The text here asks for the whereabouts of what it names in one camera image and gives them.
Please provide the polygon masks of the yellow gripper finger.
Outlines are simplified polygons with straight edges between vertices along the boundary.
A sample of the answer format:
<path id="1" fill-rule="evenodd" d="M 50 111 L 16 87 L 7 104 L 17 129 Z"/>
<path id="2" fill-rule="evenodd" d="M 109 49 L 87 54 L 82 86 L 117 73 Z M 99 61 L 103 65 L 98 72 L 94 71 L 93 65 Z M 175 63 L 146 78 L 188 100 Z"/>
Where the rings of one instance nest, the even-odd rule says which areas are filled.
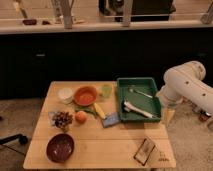
<path id="1" fill-rule="evenodd" d="M 175 111 L 173 109 L 167 109 L 165 113 L 165 121 L 166 124 L 169 124 L 171 119 L 173 118 Z"/>

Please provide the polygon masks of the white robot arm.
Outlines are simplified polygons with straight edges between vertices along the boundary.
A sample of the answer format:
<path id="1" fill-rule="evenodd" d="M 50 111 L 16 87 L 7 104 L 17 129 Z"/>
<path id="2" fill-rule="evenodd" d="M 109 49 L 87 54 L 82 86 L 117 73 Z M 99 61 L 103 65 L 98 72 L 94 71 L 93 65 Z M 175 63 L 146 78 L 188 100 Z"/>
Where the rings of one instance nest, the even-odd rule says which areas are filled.
<path id="1" fill-rule="evenodd" d="M 206 69 L 199 61 L 186 62 L 164 73 L 164 85 L 156 93 L 162 106 L 162 123 L 169 124 L 184 98 L 213 114 L 213 87 L 203 82 L 205 75 Z"/>

